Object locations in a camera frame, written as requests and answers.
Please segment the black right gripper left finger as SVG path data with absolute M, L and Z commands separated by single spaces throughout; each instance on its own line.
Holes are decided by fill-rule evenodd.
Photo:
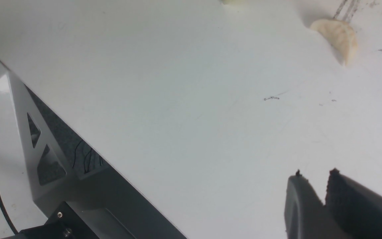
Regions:
M 299 170 L 288 178 L 285 202 L 288 239 L 351 239 L 334 221 Z

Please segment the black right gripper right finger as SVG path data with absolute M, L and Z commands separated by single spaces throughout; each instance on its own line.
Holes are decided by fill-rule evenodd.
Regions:
M 382 239 L 382 196 L 338 169 L 330 171 L 325 206 L 353 239 Z

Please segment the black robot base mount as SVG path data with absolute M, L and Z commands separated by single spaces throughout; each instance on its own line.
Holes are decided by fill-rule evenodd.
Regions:
M 98 239 L 88 224 L 63 201 L 45 224 L 21 230 L 7 239 Z

